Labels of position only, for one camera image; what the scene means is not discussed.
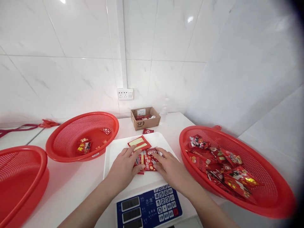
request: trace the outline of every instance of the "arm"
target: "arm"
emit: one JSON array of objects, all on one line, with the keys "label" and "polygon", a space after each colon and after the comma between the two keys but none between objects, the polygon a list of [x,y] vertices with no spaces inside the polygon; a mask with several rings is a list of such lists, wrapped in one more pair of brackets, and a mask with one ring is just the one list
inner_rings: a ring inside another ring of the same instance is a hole
[{"label": "arm", "polygon": [[161,165],[154,165],[154,168],[171,187],[183,194],[192,203],[204,228],[238,227],[170,152],[162,148],[158,148],[158,150],[162,152],[162,156],[155,153],[153,153],[153,156]]},{"label": "arm", "polygon": [[138,149],[131,156],[136,146],[125,148],[117,156],[107,177],[89,194],[89,196],[59,225],[60,228],[93,228],[99,217],[112,202],[112,200],[124,190],[133,177],[145,167],[137,165],[133,168],[136,158],[141,152]]}]

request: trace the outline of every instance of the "digital scale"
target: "digital scale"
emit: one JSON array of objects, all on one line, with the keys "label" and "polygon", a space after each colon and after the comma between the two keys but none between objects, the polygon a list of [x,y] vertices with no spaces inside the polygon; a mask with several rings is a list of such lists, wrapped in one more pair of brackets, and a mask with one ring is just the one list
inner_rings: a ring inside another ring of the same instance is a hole
[{"label": "digital scale", "polygon": [[[113,140],[107,146],[104,162],[104,178],[123,148],[128,142],[139,136]],[[145,135],[152,147],[173,150],[159,133]],[[162,226],[182,216],[182,208],[176,190],[163,177],[154,171],[146,171],[144,175],[135,175],[129,186],[114,200],[117,228],[154,228]]]}]

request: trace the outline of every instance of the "power outlet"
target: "power outlet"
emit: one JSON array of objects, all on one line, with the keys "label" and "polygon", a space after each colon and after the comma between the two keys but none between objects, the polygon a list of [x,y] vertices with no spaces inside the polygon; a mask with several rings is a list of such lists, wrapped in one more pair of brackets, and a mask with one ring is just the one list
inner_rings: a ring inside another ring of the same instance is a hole
[{"label": "power outlet", "polygon": [[117,89],[118,100],[133,100],[134,93],[133,89]]}]

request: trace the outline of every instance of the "basket rim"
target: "basket rim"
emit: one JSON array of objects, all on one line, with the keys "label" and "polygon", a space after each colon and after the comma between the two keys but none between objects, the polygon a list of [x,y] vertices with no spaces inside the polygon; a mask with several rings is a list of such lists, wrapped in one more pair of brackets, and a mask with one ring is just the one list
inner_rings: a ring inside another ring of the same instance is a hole
[{"label": "basket rim", "polygon": [[[215,184],[213,184],[211,181],[209,181],[209,179],[206,175],[204,175],[203,173],[201,173],[199,171],[199,169],[193,164],[193,162],[191,162],[189,156],[187,155],[187,152],[184,148],[183,137],[184,137],[184,134],[190,130],[212,131],[214,133],[220,134],[221,136],[229,139],[230,141],[233,141],[235,144],[238,144],[238,146],[240,146],[244,150],[248,151],[260,163],[260,165],[262,165],[263,168],[266,169],[267,172],[271,174],[271,178],[274,180],[274,182],[280,183],[279,185],[277,185],[277,184],[275,184],[275,185],[280,190],[281,195],[284,196],[283,199],[279,197],[280,200],[278,200],[279,203],[277,206],[274,206],[271,208],[265,208],[265,207],[253,205],[251,203],[244,202],[240,199],[237,199],[237,198],[233,197],[232,195],[230,195],[229,193],[222,190],[221,188],[217,187]],[[186,161],[191,166],[193,171],[195,171],[196,174],[198,174],[198,176],[204,180],[204,182],[206,182],[214,191],[219,193],[221,196],[223,196],[227,200],[231,201],[232,203],[234,203],[244,209],[247,209],[256,214],[266,216],[269,218],[276,218],[276,219],[281,218],[282,219],[282,218],[290,217],[293,214],[294,209],[296,207],[296,200],[295,200],[295,196],[294,196],[292,190],[290,189],[288,183],[281,176],[281,174],[264,157],[262,157],[258,152],[256,152],[254,149],[252,149],[251,147],[249,147],[242,141],[240,141],[222,131],[216,130],[214,128],[205,127],[205,126],[190,126],[190,127],[186,127],[180,133],[179,143],[180,143],[182,157],[185,157],[184,162]]]},{"label": "basket rim", "polygon": [[93,116],[93,115],[96,115],[96,114],[99,114],[99,115],[101,114],[101,115],[109,116],[116,123],[116,127],[115,127],[115,130],[113,131],[113,135],[111,136],[111,138],[104,145],[102,145],[99,149],[95,150],[94,154],[100,153],[103,149],[105,149],[113,141],[113,139],[116,137],[116,135],[118,133],[118,129],[119,129],[118,119],[114,115],[112,115],[112,114],[110,114],[108,112],[101,112],[101,111],[98,111],[98,112],[88,112],[88,113],[84,113],[84,114],[81,114],[79,116],[76,116],[76,117],[74,117],[72,119],[69,119],[68,121],[64,122],[59,127],[57,127],[55,129],[55,131],[53,131],[53,133],[49,136],[49,138],[48,138],[48,140],[46,142],[46,145],[45,145],[47,155],[52,160],[57,161],[57,162],[81,162],[83,159],[91,157],[93,155],[93,153],[88,153],[88,154],[80,155],[80,156],[77,156],[77,157],[62,157],[62,156],[59,156],[56,153],[54,153],[54,151],[53,151],[53,143],[55,141],[55,138],[59,134],[59,132],[61,130],[63,130],[66,126],[68,126],[69,124],[71,124],[72,122],[74,122],[74,121],[76,121],[76,120],[78,120],[80,118],[83,118],[83,117],[86,117],[86,116]]},{"label": "basket rim", "polygon": [[0,227],[5,227],[15,217],[15,215],[20,211],[22,206],[26,203],[26,201],[29,199],[29,197],[32,195],[32,193],[34,192],[34,190],[40,183],[40,180],[41,180],[42,176],[44,175],[44,172],[47,168],[48,157],[47,157],[45,151],[42,148],[37,147],[37,146],[25,145],[25,146],[17,146],[17,147],[4,149],[4,150],[0,151],[0,157],[7,155],[7,154],[11,154],[11,153],[15,153],[15,152],[22,152],[22,151],[34,151],[37,154],[39,154],[40,158],[41,158],[40,168],[38,170],[38,173],[37,173],[33,183],[29,187],[29,189],[26,191],[26,193],[21,198],[21,200],[17,203],[15,208],[0,223]]}]

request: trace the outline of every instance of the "red mesh basin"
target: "red mesh basin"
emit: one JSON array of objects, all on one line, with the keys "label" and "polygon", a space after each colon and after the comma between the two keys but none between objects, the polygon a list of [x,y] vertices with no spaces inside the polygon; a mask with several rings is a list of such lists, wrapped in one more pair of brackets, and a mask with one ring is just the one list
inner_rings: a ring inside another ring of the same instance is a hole
[{"label": "red mesh basin", "polygon": [[[104,127],[112,131],[107,135],[101,131]],[[117,135],[118,129],[118,120],[110,113],[85,113],[60,125],[48,138],[46,152],[51,159],[58,162],[89,161],[105,152],[107,145]],[[82,138],[90,138],[92,141],[91,152],[85,155],[77,153]]]},{"label": "red mesh basin", "polygon": [[[251,189],[257,205],[233,197],[213,184],[207,175],[195,167],[186,150],[189,150],[189,137],[196,134],[200,135],[204,141],[210,142],[212,147],[233,150],[240,154],[244,168],[265,184],[265,186]],[[287,182],[266,159],[238,139],[215,128],[191,126],[185,128],[180,133],[180,148],[182,159],[189,173],[202,187],[211,193],[266,217],[287,218],[293,214],[295,210],[295,197]]]},{"label": "red mesh basin", "polygon": [[40,202],[49,180],[47,155],[37,146],[0,151],[0,228],[17,228]]}]

